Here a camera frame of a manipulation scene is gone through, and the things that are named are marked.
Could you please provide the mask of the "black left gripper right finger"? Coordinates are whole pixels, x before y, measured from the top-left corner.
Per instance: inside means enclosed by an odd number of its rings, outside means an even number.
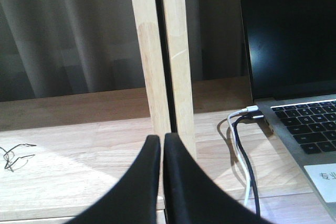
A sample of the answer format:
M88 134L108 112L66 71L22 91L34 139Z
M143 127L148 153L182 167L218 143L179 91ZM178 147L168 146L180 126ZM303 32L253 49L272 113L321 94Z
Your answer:
M165 135L163 187L168 223L268 223L222 191L177 133Z

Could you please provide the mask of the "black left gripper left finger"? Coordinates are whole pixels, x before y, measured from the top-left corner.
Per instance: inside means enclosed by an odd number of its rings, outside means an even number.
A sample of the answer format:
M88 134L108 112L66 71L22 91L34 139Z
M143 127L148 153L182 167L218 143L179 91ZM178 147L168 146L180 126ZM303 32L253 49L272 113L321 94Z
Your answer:
M156 223L161 144L146 137L122 178L95 204L68 223Z

